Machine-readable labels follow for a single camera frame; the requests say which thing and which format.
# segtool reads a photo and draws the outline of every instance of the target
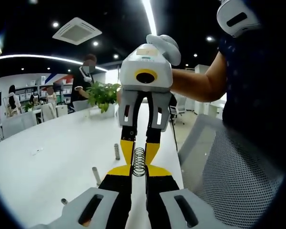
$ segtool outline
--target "floor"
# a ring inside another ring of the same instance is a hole
[[[192,111],[187,111],[182,116],[178,116],[176,120],[176,124],[174,126],[178,150],[182,147],[184,141],[189,135],[196,121],[196,118],[197,118],[197,115]]]

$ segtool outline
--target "white table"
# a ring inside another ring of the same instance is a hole
[[[148,105],[142,104],[138,117],[136,147],[143,147],[148,123]],[[121,128],[115,118],[89,117],[88,110],[56,118],[22,131],[0,142],[0,196],[25,228],[48,224],[61,215],[61,199],[73,200],[96,187],[92,167],[100,177],[116,161],[114,144],[120,142]],[[169,170],[183,188],[179,159],[170,125],[161,135],[154,165]],[[132,210],[126,228],[150,228],[145,210],[145,178],[133,177]]]

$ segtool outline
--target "dark shirt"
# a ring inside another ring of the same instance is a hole
[[[239,38],[226,35],[219,51],[226,59],[227,102],[223,121],[286,164],[286,75],[263,30]]]
[[[71,93],[71,106],[73,106],[74,101],[79,101],[79,100],[86,100],[85,97],[81,96],[78,91],[75,90],[76,87],[82,87],[84,91],[87,90],[88,87],[91,87],[91,84],[93,83],[93,78],[92,82],[86,82],[84,81],[84,77],[81,73],[80,70],[78,70],[76,73],[73,74],[73,86],[72,86],[72,93]]]

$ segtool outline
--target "metal spring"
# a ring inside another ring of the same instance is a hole
[[[145,173],[145,150],[143,148],[136,148],[133,157],[133,175],[142,177]]]
[[[114,144],[114,153],[115,153],[115,159],[120,160],[120,150],[119,150],[119,144]]]

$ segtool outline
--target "man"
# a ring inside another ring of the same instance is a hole
[[[73,75],[73,86],[71,94],[72,107],[73,102],[86,100],[89,98],[86,90],[94,83],[92,72],[95,70],[96,62],[96,56],[93,54],[88,54],[85,56],[84,63],[81,67],[79,67],[78,72]]]

